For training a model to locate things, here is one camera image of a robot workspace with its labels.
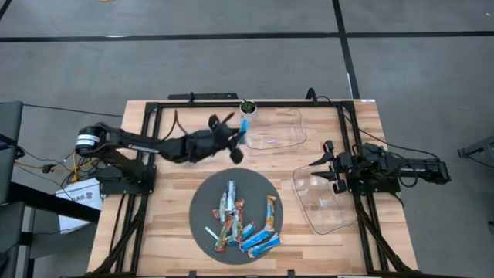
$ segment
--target wooden tabletop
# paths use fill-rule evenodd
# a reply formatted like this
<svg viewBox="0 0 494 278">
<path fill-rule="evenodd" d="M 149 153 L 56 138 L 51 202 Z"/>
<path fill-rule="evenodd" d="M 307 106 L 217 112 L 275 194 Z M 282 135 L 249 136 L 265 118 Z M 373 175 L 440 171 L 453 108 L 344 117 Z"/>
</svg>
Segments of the wooden tabletop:
<svg viewBox="0 0 494 278">
<path fill-rule="evenodd" d="M 127 102 L 122 123 L 124 130 L 140 133 L 145 103 L 146 101 L 141 100 Z M 384 139 L 377 104 L 355 100 L 355 107 L 360 128 Z M 173 164 L 157 157 L 156 165 L 159 174 L 154 193 L 148 204 L 137 271 L 139 276 L 188 275 L 190 270 L 196 270 L 198 275 L 225 276 L 286 275 L 287 270 L 290 269 L 294 269 L 299 275 L 366 273 L 357 225 L 339 229 L 325 236 L 314 234 L 297 203 L 292 187 L 293 171 L 319 159 L 323 153 L 322 144 L 326 140 L 333 141 L 335 154 L 343 151 L 340 124 L 335 109 L 329 107 L 297 109 L 303 117 L 307 139 L 294 152 L 257 156 L 257 154 L 253 155 L 250 149 L 242 146 L 245 157 L 238 166 L 234 166 L 231 162 L 227 151 L 218 153 L 213 158 L 206 158 L 197 164 Z M 275 113 L 287 109 L 260 108 L 260 110 L 265 113 Z M 238 125 L 238 108 L 179 108 L 178 116 L 185 130 L 195 131 L 207 128 L 210 115 L 217 114 L 222 119 L 231 112 L 235 112 L 235 116 L 229 125 Z M 163 111 L 159 137 L 164 137 L 170 130 L 173 116 L 173 110 Z M 153 119 L 151 119 L 149 135 L 153 128 L 152 123 Z M 182 135 L 180 129 L 176 128 L 171 137 Z M 366 134 L 361 134 L 361 136 L 363 142 L 379 144 Z M 130 158 L 135 157 L 133 151 L 123 150 L 122 152 Z M 188 223 L 189 206 L 198 186 L 210 174 L 234 167 L 252 169 L 267 177 L 279 192 L 284 214 L 281 232 L 284 243 L 272 249 L 261 259 L 241 266 L 219 263 L 203 253 L 192 238 Z M 400 202 L 388 193 L 377 193 L 374 196 L 384 238 L 408 266 L 416 269 L 417 263 Z M 113 195 L 104 200 L 88 271 L 96 269 L 108 255 L 119 201 L 119 195 Z M 124 210 L 125 205 L 120 217 L 120 226 L 117 229 L 117 239 L 120 236 Z M 374 252 L 374 268 L 378 270 L 377 251 L 370 234 L 369 239 Z M 133 242 L 134 239 L 130 239 L 124 270 L 130 268 Z"/>
</svg>

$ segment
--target gray plate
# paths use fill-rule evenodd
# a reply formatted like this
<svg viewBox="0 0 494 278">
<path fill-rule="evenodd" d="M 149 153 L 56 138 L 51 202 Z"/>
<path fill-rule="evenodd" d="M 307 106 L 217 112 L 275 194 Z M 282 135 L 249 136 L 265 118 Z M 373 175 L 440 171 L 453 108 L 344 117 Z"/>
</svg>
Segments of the gray plate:
<svg viewBox="0 0 494 278">
<path fill-rule="evenodd" d="M 276 196 L 275 232 L 281 231 L 283 206 L 276 188 L 257 172 L 233 168 L 220 171 L 207 178 L 195 192 L 188 214 L 192 236 L 194 236 L 195 242 L 204 253 L 221 263 L 232 265 L 251 263 L 267 254 L 268 251 L 260 254 L 255 259 L 251 259 L 249 255 L 242 253 L 238 246 L 226 246 L 226 250 L 223 253 L 219 253 L 215 251 L 216 239 L 205 230 L 207 226 L 217 236 L 222 230 L 222 224 L 215 219 L 212 210 L 219 207 L 220 198 L 228 181 L 235 181 L 235 199 L 243 198 L 245 200 L 244 225 L 254 222 L 254 233 L 264 228 L 266 223 L 267 195 Z"/>
</svg>

